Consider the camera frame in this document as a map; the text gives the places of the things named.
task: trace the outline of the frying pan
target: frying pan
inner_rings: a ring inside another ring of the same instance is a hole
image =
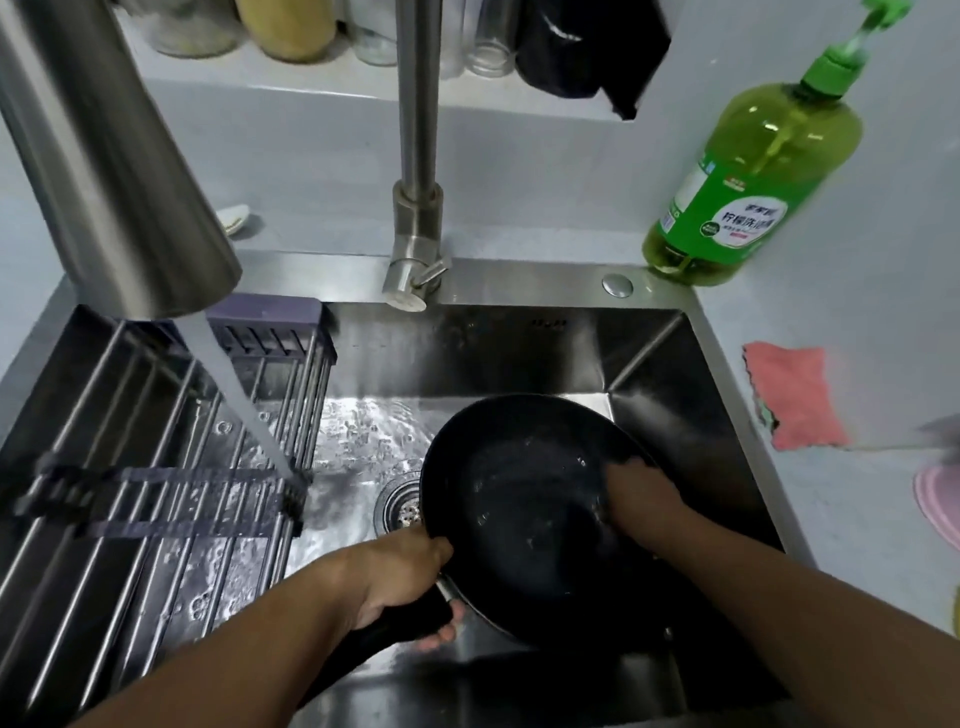
[[[608,525],[604,468],[653,460],[569,400],[504,395],[461,410],[434,438],[420,513],[453,544],[444,576],[493,626],[543,649],[634,652],[662,639],[653,557]],[[351,632],[301,705],[372,655],[452,618],[437,588]]]

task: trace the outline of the sink drain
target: sink drain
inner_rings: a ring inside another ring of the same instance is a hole
[[[420,522],[420,471],[394,478],[376,498],[373,530],[383,536],[398,528]]]

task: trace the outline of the bottle label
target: bottle label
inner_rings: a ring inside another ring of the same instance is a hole
[[[745,182],[709,153],[690,173],[660,218],[660,233],[677,250],[734,264],[760,247],[821,180],[804,183]]]

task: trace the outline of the stainless steel faucet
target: stainless steel faucet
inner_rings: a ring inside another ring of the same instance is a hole
[[[240,263],[106,0],[0,0],[0,110],[83,303],[162,319],[233,290]]]
[[[394,253],[383,281],[387,303],[423,311],[450,268],[441,257],[444,192],[436,180],[442,0],[397,0],[400,180],[394,185]]]

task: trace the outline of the water stream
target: water stream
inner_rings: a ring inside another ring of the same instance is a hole
[[[233,362],[220,347],[206,315],[201,311],[182,316],[174,319],[174,326],[180,332],[186,348],[204,365],[204,369],[216,383],[220,394],[223,395],[224,403],[240,418],[240,422],[260,444],[274,467],[283,477],[293,478],[294,473],[279,442],[271,434],[267,424],[260,420],[256,407],[243,391],[236,370],[233,369]]]

